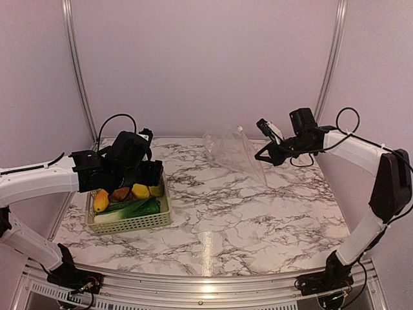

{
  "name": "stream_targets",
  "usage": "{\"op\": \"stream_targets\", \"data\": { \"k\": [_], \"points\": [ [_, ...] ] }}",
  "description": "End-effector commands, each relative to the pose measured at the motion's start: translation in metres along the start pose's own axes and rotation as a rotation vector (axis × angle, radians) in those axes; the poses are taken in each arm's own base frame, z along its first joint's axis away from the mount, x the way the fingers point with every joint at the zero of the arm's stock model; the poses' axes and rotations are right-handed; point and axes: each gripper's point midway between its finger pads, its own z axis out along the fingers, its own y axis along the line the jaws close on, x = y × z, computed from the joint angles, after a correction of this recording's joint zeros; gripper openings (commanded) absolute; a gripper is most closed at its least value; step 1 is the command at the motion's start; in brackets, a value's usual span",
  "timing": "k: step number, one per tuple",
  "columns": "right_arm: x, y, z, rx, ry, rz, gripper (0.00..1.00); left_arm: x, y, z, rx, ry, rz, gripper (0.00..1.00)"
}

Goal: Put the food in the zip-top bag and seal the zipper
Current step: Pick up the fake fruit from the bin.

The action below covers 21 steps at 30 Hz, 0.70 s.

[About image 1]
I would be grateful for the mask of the beige perforated plastic basket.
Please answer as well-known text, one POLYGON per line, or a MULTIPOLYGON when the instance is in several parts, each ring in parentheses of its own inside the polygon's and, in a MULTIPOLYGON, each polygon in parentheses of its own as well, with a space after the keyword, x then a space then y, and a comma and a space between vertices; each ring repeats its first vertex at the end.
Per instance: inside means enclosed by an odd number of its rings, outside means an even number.
POLYGON ((94 211, 93 200, 98 194, 98 190, 92 191, 87 196, 85 207, 85 223, 96 235, 108 235, 115 233, 125 233, 141 229, 152 229, 169 225, 172 221, 172 205, 170 203, 170 193, 166 176, 162 175, 164 193, 158 198, 151 198, 159 207, 159 212, 142 216, 134 216, 126 219, 113 219, 110 221, 96 221, 98 214, 94 211))

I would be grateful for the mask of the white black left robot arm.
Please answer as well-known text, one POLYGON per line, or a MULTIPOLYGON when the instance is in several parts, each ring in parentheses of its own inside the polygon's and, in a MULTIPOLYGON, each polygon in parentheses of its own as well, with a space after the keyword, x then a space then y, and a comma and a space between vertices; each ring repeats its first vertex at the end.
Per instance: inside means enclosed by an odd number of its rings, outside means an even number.
POLYGON ((42 237, 10 211, 10 205, 62 192, 113 193, 123 187, 158 185, 163 164, 152 160, 150 129, 122 131, 111 146, 62 154, 51 162, 1 170, 1 243, 38 262, 50 283, 76 288, 99 285, 101 275, 75 266, 70 250, 42 237))

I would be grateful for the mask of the yellow lemon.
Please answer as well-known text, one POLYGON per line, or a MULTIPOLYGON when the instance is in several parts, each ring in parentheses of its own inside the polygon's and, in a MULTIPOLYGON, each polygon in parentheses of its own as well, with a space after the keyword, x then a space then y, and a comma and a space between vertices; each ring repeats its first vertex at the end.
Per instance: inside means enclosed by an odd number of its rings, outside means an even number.
POLYGON ((137 200, 148 199, 151 194, 149 188, 146 185, 134 184, 132 187, 132 194, 137 200))

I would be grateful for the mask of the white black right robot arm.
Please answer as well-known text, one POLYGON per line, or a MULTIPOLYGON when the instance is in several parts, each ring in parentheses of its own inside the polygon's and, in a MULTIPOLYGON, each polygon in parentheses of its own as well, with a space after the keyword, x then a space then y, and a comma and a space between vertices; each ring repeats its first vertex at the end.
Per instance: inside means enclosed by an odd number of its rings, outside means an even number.
POLYGON ((389 226, 412 212, 412 164, 404 149, 391 149, 345 131, 337 123, 319 125, 309 108, 289 114, 293 136, 284 138, 281 131, 263 118, 256 126, 270 141, 255 159, 277 167, 300 155, 325 154, 360 168, 372 178, 368 209, 350 236, 333 251, 319 272, 297 277, 296 287, 303 296, 318 295, 354 283, 354 264, 371 251, 389 226))

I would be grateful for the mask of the green white bok choy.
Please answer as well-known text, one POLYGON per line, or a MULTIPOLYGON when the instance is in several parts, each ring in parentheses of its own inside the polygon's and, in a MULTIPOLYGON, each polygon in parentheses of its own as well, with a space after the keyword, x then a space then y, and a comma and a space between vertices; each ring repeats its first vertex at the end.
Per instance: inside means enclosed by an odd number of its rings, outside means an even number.
POLYGON ((151 197, 146 200, 141 200, 141 204, 136 207, 126 207, 114 212, 96 214, 94 216, 94 223, 116 222, 130 218, 158 214, 160 212, 161 202, 155 197, 151 197))

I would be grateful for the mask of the clear zip top bag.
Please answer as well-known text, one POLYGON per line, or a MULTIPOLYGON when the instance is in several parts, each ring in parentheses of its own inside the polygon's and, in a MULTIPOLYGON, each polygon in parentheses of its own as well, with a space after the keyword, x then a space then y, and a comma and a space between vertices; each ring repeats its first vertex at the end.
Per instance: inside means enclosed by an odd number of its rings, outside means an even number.
POLYGON ((206 132, 203 145, 210 163, 246 174, 263 186, 268 186, 263 166, 255 159, 256 149, 241 126, 223 132, 206 132))

